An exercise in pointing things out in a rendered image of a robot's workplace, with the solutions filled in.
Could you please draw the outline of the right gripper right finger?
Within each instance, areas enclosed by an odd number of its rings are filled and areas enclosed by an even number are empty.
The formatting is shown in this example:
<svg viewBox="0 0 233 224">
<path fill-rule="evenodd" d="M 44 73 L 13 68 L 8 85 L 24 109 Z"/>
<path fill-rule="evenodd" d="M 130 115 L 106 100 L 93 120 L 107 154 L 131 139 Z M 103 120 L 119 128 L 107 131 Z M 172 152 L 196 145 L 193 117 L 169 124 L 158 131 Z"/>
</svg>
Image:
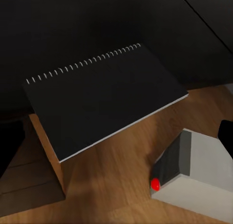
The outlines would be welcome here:
<svg viewBox="0 0 233 224">
<path fill-rule="evenodd" d="M 228 151 L 233 159 L 233 122 L 222 120 L 219 131 L 218 139 L 222 142 L 225 149 Z"/>
</svg>

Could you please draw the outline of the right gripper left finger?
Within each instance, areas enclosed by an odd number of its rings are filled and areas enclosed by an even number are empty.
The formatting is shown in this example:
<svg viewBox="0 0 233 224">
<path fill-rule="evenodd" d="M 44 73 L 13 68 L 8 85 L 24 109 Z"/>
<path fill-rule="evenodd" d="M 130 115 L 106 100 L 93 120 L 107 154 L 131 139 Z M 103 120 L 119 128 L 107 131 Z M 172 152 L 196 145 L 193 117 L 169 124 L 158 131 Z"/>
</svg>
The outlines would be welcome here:
<svg viewBox="0 0 233 224">
<path fill-rule="evenodd" d="M 25 139 L 20 120 L 0 125 L 0 178 Z"/>
</svg>

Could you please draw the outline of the notebook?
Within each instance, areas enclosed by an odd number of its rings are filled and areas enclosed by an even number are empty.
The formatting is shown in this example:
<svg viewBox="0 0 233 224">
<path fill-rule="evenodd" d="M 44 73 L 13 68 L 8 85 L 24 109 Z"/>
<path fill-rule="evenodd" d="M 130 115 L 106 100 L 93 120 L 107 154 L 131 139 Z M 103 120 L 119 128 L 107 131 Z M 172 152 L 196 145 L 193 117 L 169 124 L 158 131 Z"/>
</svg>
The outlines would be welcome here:
<svg viewBox="0 0 233 224">
<path fill-rule="evenodd" d="M 22 86 L 59 163 L 189 94 L 142 43 Z"/>
</svg>

